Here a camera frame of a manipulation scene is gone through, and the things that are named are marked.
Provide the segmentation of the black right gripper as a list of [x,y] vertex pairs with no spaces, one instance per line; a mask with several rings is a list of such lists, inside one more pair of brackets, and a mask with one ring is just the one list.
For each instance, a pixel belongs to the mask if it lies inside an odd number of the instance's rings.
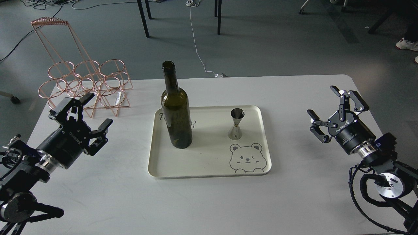
[[[310,131],[321,143],[329,143],[330,136],[325,135],[320,129],[320,126],[328,127],[329,134],[336,139],[343,150],[347,154],[353,154],[353,150],[361,143],[376,139],[373,132],[357,117],[358,114],[368,111],[370,107],[357,91],[340,90],[337,86],[330,86],[330,89],[339,96],[339,110],[328,119],[329,122],[324,122],[313,110],[308,109],[307,113],[312,118]],[[354,111],[351,111],[350,100],[354,102]],[[345,116],[345,121],[341,121],[340,116]]]

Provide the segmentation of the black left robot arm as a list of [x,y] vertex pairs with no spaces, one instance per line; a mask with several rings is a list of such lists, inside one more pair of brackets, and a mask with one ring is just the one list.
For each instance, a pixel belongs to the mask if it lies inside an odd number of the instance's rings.
[[16,135],[1,153],[1,163],[8,172],[1,177],[1,221],[6,225],[1,234],[9,231],[21,234],[26,223],[60,218],[64,210],[37,202],[30,192],[39,181],[47,182],[57,167],[68,169],[85,153],[94,156],[108,141],[106,133],[112,119],[106,119],[92,130],[83,121],[83,108],[94,97],[87,93],[80,99],[64,98],[49,118],[60,124],[37,148],[31,148]]

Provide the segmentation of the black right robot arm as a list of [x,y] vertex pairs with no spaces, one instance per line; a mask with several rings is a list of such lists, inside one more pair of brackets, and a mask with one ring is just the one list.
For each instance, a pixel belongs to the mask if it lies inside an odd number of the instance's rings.
[[[417,234],[417,204],[410,206],[401,200],[411,192],[417,192],[417,169],[399,162],[395,151],[396,137],[386,133],[376,138],[374,133],[360,120],[359,114],[369,106],[357,91],[330,89],[339,97],[339,108],[322,121],[313,110],[310,131],[322,143],[334,138],[347,154],[359,154],[362,161],[349,170],[349,190],[358,211],[370,222],[389,232],[404,235]],[[365,214],[354,195],[354,177],[363,173],[360,193],[363,199],[377,207],[391,207],[404,218],[406,231],[401,231],[376,222]]]

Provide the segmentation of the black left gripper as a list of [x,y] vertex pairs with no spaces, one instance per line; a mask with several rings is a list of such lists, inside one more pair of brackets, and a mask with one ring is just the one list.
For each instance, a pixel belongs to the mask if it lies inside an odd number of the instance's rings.
[[94,131],[83,121],[83,108],[94,96],[88,92],[78,100],[63,98],[50,110],[49,119],[60,126],[36,148],[43,158],[68,169],[82,153],[94,156],[108,142],[106,134],[113,119],[105,119]]

